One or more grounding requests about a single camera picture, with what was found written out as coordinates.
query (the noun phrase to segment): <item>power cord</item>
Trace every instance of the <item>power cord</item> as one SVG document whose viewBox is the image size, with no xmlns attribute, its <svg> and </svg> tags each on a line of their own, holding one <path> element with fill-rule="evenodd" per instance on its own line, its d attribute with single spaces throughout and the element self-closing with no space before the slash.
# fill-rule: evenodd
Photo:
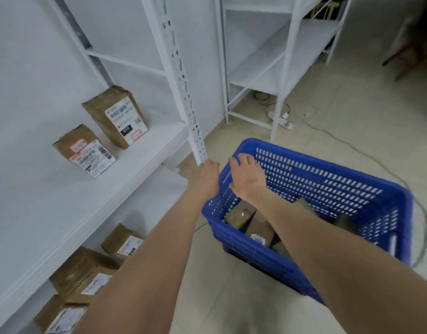
<svg viewBox="0 0 427 334">
<path fill-rule="evenodd" d="M 258 94 L 267 95 L 267 97 L 266 98 L 257 98 Z M 258 102 L 258 104 L 260 104 L 262 106 L 271 106 L 271 105 L 277 103 L 277 102 L 273 102 L 273 103 L 270 103 L 270 104 L 261 103 L 261 101 L 269 100 L 269 97 L 270 97 L 270 95 L 268 93 L 264 93 L 262 91 L 255 91 L 254 92 L 254 99 Z M 286 104 L 286 103 L 283 103 L 283 104 L 289 108 L 289 111 L 288 111 L 288 114 L 289 114 L 291 112 L 291 107 L 288 104 Z"/>
<path fill-rule="evenodd" d="M 255 100 L 256 100 L 260 105 L 262 105 L 262 106 L 271 106 L 272 104 L 275 104 L 275 103 L 271 103 L 271 104 L 263 104 L 263 103 L 261 103 L 261 102 L 260 102 L 261 100 L 268 100 L 268 99 L 269 99 L 269 97 L 270 97 L 270 95 L 269 95 L 269 94 L 266 94 L 266 95 L 267 95 L 267 97 L 266 97 L 265 99 L 261 99 L 261 98 L 257 98 L 257 94 L 266 94 L 266 93 L 259 92 L 259 91 L 254 92 L 254 98 L 255 98 Z M 288 112 L 288 113 L 290 113 L 290 112 L 291 112 L 291 107 L 290 107 L 288 104 L 286 104 L 286 103 L 284 103 L 284 104 L 285 104 L 285 105 L 287 105 L 287 106 L 289 107 L 289 112 Z M 386 172 L 388 172 L 391 176 L 393 176 L 393 177 L 394 177 L 394 178 L 396 178 L 399 182 L 401 182 L 401 183 L 406 187 L 406 189 L 407 189 L 407 190 L 409 190 L 409 191 L 411 192 L 410 185 L 409 185 L 409 184 L 408 184 L 404 179 L 402 179 L 400 176 L 398 176 L 397 174 L 395 174 L 394 172 L 392 172 L 389 168 L 387 168 L 385 165 L 383 165 L 383 163 L 382 163 L 382 162 L 380 162 L 380 161 L 379 161 L 379 160 L 377 160 L 376 158 L 374 158 L 374 157 L 372 157 L 372 156 L 368 155 L 367 153 L 365 153 L 365 152 L 363 152 L 363 151 L 359 150 L 358 148 L 356 148 L 354 145 L 352 145 L 352 144 L 348 143 L 347 141 L 344 141 L 344 140 L 341 140 L 341 139 L 337 138 L 336 136 L 334 136 L 334 135 L 333 135 L 333 134 L 331 134 L 330 132 L 328 132 L 328 131 L 326 131 L 326 130 L 324 130 L 324 129 L 316 128 L 316 127 L 312 126 L 311 124 L 309 124 L 309 123 L 307 122 L 306 117 L 301 117 L 301 118 L 302 118 L 302 120 L 306 123 L 306 125 L 307 125 L 308 127 L 310 127 L 311 129 L 316 130 L 316 131 L 321 131 L 321 132 L 323 132 L 323 133 L 327 134 L 328 136 L 330 136 L 330 137 L 331 137 L 331 138 L 333 138 L 334 140 L 336 140 L 336 141 L 338 141 L 338 142 L 340 142 L 340 143 L 343 143 L 343 144 L 348 145 L 350 148 L 352 148 L 354 151 L 358 152 L 358 153 L 359 153 L 359 154 L 361 154 L 362 156 L 365 156 L 365 157 L 367 157 L 367 158 L 371 159 L 372 161 L 374 161 L 374 162 L 375 162 L 376 164 L 378 164 L 381 168 L 383 168 Z M 417 267 L 417 266 L 422 262 L 423 258 L 424 258 L 424 257 L 425 257 L 425 255 L 427 254 L 427 210 L 425 209 L 425 207 L 423 207 L 423 205 L 421 204 L 421 202 L 420 202 L 420 201 L 419 201 L 415 196 L 413 196 L 413 198 L 414 198 L 414 200 L 416 201 L 416 204 L 421 208 L 422 213 L 424 214 L 424 241 L 423 241 L 423 244 L 422 244 L 422 248 L 421 248 L 421 250 L 419 251 L 419 255 L 418 255 L 417 259 L 416 259 L 416 260 L 415 260 L 415 262 L 412 264 L 412 268 L 416 268 L 416 267 Z"/>
</svg>

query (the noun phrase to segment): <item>basket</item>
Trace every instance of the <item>basket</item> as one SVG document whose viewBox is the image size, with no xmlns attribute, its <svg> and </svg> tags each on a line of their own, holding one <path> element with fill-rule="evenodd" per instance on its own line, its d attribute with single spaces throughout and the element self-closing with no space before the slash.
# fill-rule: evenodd
<svg viewBox="0 0 427 334">
<path fill-rule="evenodd" d="M 328 222 L 340 213 L 352 216 L 359 236 L 410 265 L 413 200 L 402 186 L 259 139 L 244 140 L 233 157 L 239 153 L 255 157 L 266 173 L 267 186 L 277 195 L 290 202 L 305 197 Z M 225 214 L 240 201 L 229 188 L 231 182 L 227 164 L 220 174 L 219 194 L 202 210 L 215 238 L 279 281 L 323 303 L 294 262 L 224 222 Z"/>
</svg>

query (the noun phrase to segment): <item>human arm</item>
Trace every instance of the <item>human arm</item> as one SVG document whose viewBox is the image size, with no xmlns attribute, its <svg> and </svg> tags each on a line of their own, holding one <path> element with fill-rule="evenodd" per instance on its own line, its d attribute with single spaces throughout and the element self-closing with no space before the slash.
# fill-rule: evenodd
<svg viewBox="0 0 427 334">
<path fill-rule="evenodd" d="M 348 333 L 427 333 L 427 281 L 359 236 L 266 187 L 250 155 L 229 160 L 231 188 L 271 223 L 295 263 Z"/>
<path fill-rule="evenodd" d="M 218 193 L 219 164 L 206 160 L 183 195 L 96 295 L 73 334 L 168 333 L 193 230 Z"/>
</svg>

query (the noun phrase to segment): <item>black label rectangle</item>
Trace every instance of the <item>black label rectangle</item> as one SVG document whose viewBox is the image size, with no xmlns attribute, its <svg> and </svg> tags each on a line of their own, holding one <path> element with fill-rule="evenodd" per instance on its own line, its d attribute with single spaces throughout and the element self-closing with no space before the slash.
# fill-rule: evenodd
<svg viewBox="0 0 427 334">
<path fill-rule="evenodd" d="M 127 136 L 127 134 L 128 134 L 129 132 L 131 132 L 132 130 L 133 130 L 132 125 L 131 125 L 131 124 L 129 124 L 129 125 L 127 125 L 125 128 L 123 128 L 123 129 L 121 130 L 121 134 L 125 137 L 125 136 Z"/>
</svg>

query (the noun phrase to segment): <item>white label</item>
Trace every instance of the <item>white label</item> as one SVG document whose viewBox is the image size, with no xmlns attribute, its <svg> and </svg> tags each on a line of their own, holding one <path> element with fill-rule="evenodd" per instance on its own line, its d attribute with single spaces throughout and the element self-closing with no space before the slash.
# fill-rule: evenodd
<svg viewBox="0 0 427 334">
<path fill-rule="evenodd" d="M 121 246 L 118 253 L 125 256 L 131 256 L 133 252 L 141 245 L 143 242 L 142 239 L 136 238 L 134 236 L 129 236 L 124 245 Z"/>
<path fill-rule="evenodd" d="M 80 139 L 76 143 L 74 143 L 72 146 L 70 146 L 70 149 L 73 152 L 79 152 L 86 145 L 87 145 L 87 142 L 84 139 Z"/>
<path fill-rule="evenodd" d="M 256 242 L 260 243 L 261 245 L 265 245 L 266 244 L 266 240 L 265 238 L 257 235 L 257 234 L 251 234 L 250 235 L 250 239 L 255 240 Z"/>
<path fill-rule="evenodd" d="M 123 135 L 128 145 L 132 145 L 135 140 L 148 131 L 128 96 L 105 110 L 105 115 Z"/>
<path fill-rule="evenodd" d="M 94 277 L 93 281 L 90 282 L 88 287 L 80 293 L 83 295 L 94 295 L 99 291 L 99 289 L 105 286 L 110 279 L 111 275 L 99 273 Z"/>
<path fill-rule="evenodd" d="M 51 322 L 45 334 L 71 333 L 86 308 L 66 308 Z"/>
<path fill-rule="evenodd" d="M 108 169 L 116 161 L 116 158 L 95 139 L 70 160 L 96 178 Z"/>
</svg>

